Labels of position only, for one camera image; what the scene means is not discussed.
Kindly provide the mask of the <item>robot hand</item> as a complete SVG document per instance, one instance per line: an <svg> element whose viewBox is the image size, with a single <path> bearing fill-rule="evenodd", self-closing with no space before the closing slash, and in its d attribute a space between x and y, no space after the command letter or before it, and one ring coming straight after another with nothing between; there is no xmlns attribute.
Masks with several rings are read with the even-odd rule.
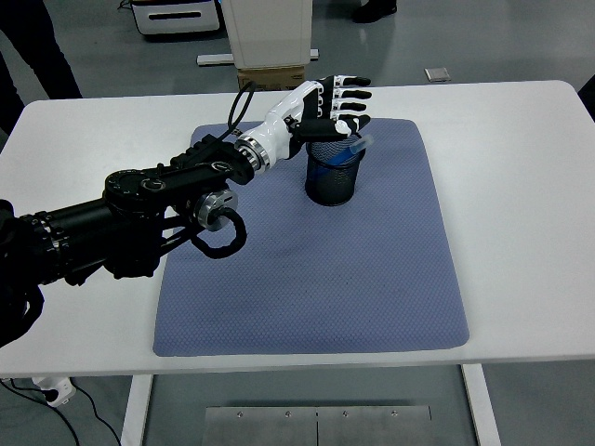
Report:
<svg viewBox="0 0 595 446"><path fill-rule="evenodd" d="M271 108L262 124L238 137L235 148L264 169L292 158L306 142L357 135L370 122L365 113L370 84L370 79L355 75L306 81Z"/></svg>

